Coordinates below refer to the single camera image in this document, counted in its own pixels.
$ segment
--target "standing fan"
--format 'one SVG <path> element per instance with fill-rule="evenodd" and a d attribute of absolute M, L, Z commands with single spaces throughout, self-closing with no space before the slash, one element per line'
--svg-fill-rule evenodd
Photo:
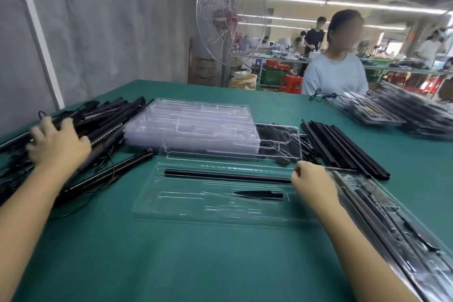
<path fill-rule="evenodd" d="M 224 66 L 241 65 L 256 53 L 264 37 L 266 16 L 265 0 L 197 0 L 201 40 Z M 229 72 L 223 69 L 222 86 L 228 81 Z"/>

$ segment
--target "green table surface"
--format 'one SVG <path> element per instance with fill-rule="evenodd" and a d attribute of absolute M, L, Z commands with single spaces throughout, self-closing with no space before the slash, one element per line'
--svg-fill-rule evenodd
<path fill-rule="evenodd" d="M 453 143 L 355 124 L 307 96 L 136 80 L 99 96 L 249 105 L 255 122 L 340 127 L 391 173 L 383 185 L 453 247 Z M 135 168 L 82 211 L 49 222 L 15 301 L 351 301 L 324 230 L 137 219 L 155 162 Z"/>

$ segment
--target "man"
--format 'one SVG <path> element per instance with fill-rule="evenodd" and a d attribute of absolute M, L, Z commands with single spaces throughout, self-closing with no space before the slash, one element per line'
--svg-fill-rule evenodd
<path fill-rule="evenodd" d="M 318 50 L 324 40 L 324 30 L 321 28 L 326 24 L 324 17 L 318 18 L 316 21 L 316 28 L 308 30 L 305 35 L 305 56 L 309 56 L 312 50 Z"/>

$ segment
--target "hand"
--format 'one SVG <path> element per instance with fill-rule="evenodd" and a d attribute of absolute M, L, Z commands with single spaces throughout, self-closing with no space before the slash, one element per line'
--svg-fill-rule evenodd
<path fill-rule="evenodd" d="M 321 207 L 340 205 L 337 187 L 325 168 L 320 165 L 299 161 L 291 174 L 291 183 L 315 212 Z"/>
<path fill-rule="evenodd" d="M 28 143 L 26 150 L 36 167 L 55 168 L 70 176 L 91 152 L 90 140 L 86 136 L 79 139 L 71 118 L 65 118 L 58 131 L 52 118 L 46 117 L 30 134 L 34 142 Z"/>

